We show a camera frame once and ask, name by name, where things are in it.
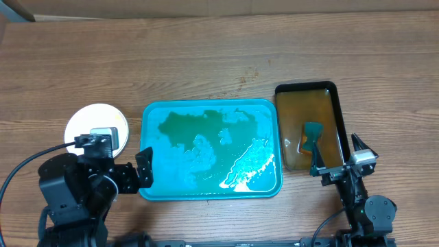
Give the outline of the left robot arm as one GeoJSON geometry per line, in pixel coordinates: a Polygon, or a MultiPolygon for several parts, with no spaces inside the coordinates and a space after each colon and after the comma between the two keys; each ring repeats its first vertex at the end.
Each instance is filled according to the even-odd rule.
{"type": "Polygon", "coordinates": [[[39,187],[47,202],[38,225],[39,246],[106,246],[104,224],[119,194],[136,194],[154,181],[153,149],[136,154],[136,166],[115,164],[116,128],[74,138],[82,155],[64,153],[38,169],[39,187]]]}

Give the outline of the teal and yellow sponge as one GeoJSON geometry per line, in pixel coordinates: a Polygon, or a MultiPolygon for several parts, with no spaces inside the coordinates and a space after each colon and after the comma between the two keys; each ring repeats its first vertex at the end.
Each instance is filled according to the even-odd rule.
{"type": "Polygon", "coordinates": [[[300,154],[311,154],[314,143],[319,143],[322,137],[324,126],[319,122],[305,122],[302,126],[298,152],[300,154]]]}

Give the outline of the white plate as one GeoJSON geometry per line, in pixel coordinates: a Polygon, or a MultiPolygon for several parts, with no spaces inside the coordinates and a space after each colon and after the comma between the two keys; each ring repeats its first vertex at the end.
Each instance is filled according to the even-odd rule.
{"type": "Polygon", "coordinates": [[[104,131],[109,134],[109,128],[117,130],[117,148],[112,151],[112,155],[116,158],[128,142],[129,126],[122,112],[109,104],[91,104],[79,109],[68,121],[64,131],[64,142],[73,142],[75,137],[91,134],[94,129],[100,134],[104,131]]]}

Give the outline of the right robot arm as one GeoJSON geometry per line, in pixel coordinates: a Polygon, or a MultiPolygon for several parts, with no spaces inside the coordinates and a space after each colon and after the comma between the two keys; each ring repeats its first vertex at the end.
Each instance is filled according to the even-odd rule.
{"type": "Polygon", "coordinates": [[[313,143],[311,176],[320,176],[322,185],[335,185],[342,208],[328,217],[313,234],[311,246],[395,246],[389,239],[397,206],[381,195],[369,196],[363,177],[375,171],[379,155],[370,149],[355,133],[351,135],[354,152],[339,167],[328,168],[324,164],[318,144],[313,143]],[[345,213],[349,228],[338,230],[332,237],[319,238],[318,234],[332,219],[345,213]]]}

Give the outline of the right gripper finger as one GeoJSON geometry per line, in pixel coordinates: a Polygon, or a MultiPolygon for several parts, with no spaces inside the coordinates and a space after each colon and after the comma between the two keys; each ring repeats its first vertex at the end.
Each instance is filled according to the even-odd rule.
{"type": "Polygon", "coordinates": [[[318,144],[316,141],[314,141],[312,148],[311,168],[309,174],[313,177],[320,176],[324,169],[326,169],[326,165],[324,164],[324,160],[320,153],[318,144]]]}
{"type": "Polygon", "coordinates": [[[366,150],[369,147],[359,138],[356,133],[351,135],[354,151],[366,150]]]}

